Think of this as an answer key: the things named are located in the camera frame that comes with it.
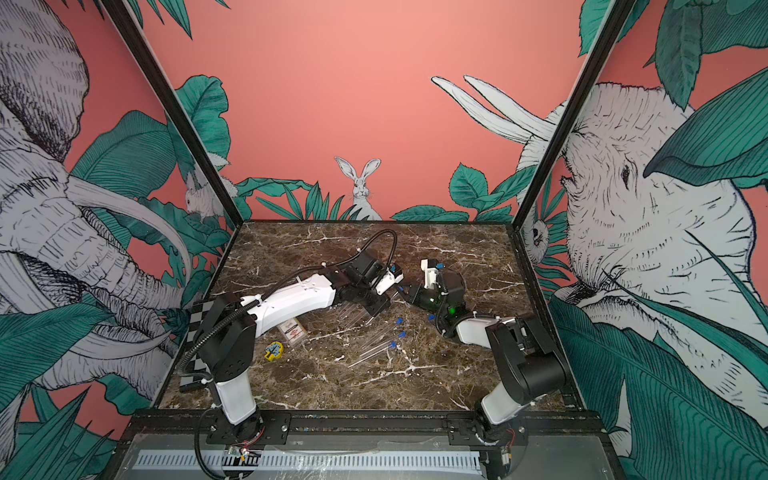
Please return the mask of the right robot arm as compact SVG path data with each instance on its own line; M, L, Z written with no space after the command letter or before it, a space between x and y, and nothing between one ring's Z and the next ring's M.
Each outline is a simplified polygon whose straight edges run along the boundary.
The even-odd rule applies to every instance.
M461 274L428 267L423 282L407 282L398 293L432 315L443 338L492 352L500 383L480 401L480 414L487 425L511 421L566 384L564 357L538 317L502 317L469 309Z

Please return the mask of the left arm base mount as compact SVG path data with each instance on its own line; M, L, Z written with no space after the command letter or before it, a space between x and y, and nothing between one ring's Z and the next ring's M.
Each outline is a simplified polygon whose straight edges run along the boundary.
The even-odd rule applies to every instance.
M246 446L284 445L291 415L282 411L257 410L240 424L229 422L219 409L213 414L214 430L208 429L206 443L211 445Z

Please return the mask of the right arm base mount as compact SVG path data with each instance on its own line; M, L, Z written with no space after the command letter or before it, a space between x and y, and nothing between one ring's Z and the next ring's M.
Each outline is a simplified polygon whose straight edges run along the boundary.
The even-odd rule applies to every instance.
M451 445L502 448L528 444L528 428L521 417L494 425L477 412L454 412L442 425Z

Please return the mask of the clear test tube blue stopper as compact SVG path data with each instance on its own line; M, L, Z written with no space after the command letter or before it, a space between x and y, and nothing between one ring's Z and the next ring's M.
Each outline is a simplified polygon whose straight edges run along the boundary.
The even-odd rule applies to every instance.
M380 345L377 345L376 347L373 347L365 352L363 352L356 360L354 360L351 364L348 365L348 368L354 368L359 364L362 364L364 362L367 362L374 357L387 352L389 350L393 350L397 348L397 342L396 341L388 341L384 342Z
M370 313L365 309L361 308L358 311L354 312L349 318L347 323L345 324L344 328L355 328L356 326L360 324L365 324L367 321L371 319Z
M397 318L394 322L384 324L383 327L374 332L369 339L365 340L360 355L363 352L388 341L396 341L398 346L399 342L406 336L405 321L403 318Z

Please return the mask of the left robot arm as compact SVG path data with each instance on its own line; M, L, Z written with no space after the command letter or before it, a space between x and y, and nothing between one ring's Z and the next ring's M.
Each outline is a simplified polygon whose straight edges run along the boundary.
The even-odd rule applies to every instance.
M386 291L402 279L398 264L384 265L360 251L340 264L304 268L268 294L222 295L203 316L181 374L209 387L230 425L254 420L258 407L247 371L257 338L300 315L344 302L358 303L374 317L390 304Z

